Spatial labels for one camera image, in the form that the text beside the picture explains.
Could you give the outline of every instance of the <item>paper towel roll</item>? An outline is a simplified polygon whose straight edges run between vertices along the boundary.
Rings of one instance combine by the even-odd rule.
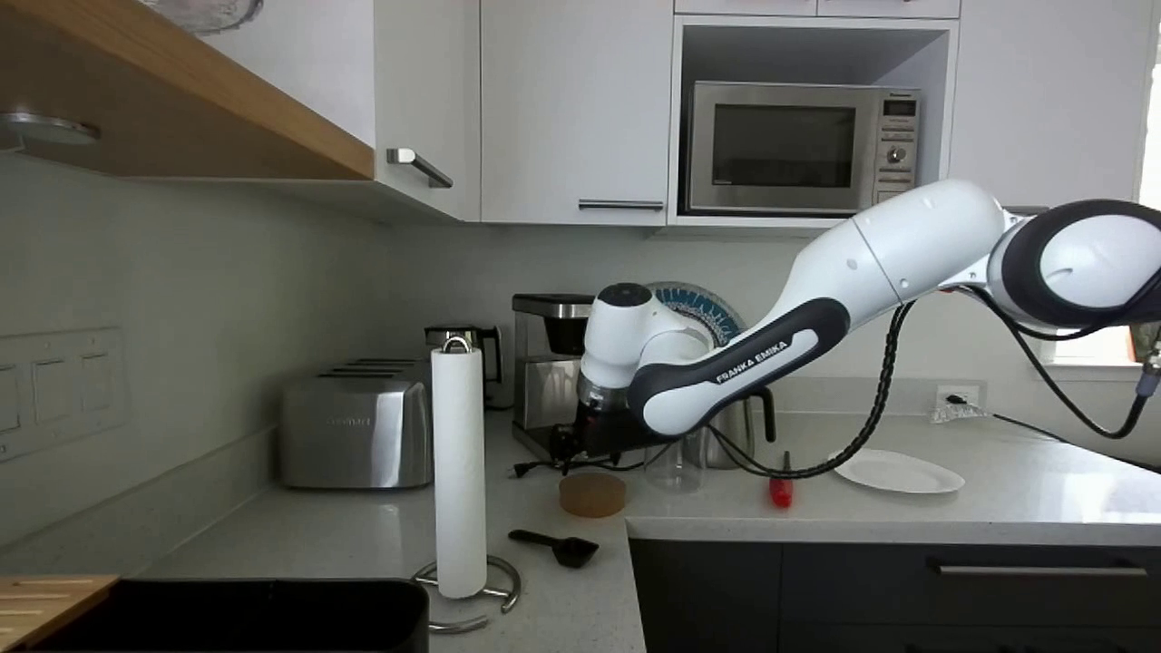
[[[443,599],[485,583],[484,362],[479,347],[432,351],[437,577]]]

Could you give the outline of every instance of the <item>cabinet handle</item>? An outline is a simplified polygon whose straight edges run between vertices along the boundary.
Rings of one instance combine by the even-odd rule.
[[[452,190],[452,181],[451,181],[438,168],[432,168],[432,158],[423,158],[423,156],[414,152],[414,149],[387,149],[385,156],[387,156],[392,168],[414,168],[414,169],[420,169],[432,190]]]
[[[1151,577],[1145,565],[936,565],[941,577]]]
[[[955,653],[955,651],[965,651],[965,645],[908,645],[903,653]]]
[[[577,210],[662,215],[665,203],[652,203],[652,200],[581,200]]]

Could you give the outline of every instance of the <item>robotic arm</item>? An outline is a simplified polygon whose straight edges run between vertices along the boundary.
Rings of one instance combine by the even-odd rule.
[[[867,318],[961,284],[1022,324],[1161,318],[1161,215],[1101,200],[1017,223],[968,181],[923,184],[812,240],[775,306],[723,347],[646,285],[617,284],[587,316],[581,402],[626,405],[648,432],[687,437]]]

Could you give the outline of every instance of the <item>black cabinet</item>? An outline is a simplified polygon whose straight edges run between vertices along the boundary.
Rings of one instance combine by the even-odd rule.
[[[634,541],[648,651],[1161,653],[1154,548]]]
[[[648,651],[775,651],[775,548],[633,541],[633,568]]]

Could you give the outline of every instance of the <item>upper cabinet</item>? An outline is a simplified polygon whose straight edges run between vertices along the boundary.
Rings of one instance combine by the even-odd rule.
[[[370,149],[137,0],[0,0],[0,111],[87,122],[96,145],[4,149],[109,173],[370,178]]]
[[[674,0],[681,13],[955,17],[961,0]]]
[[[479,0],[281,0],[202,39],[360,138],[373,181],[479,219]]]
[[[872,4],[857,17],[677,13],[666,223],[826,230],[945,178],[955,9],[941,21],[867,17]]]
[[[1151,0],[965,0],[949,173],[1010,208],[1140,194]]]
[[[373,0],[376,181],[479,219],[479,0]]]
[[[484,223],[662,225],[670,0],[484,0]]]

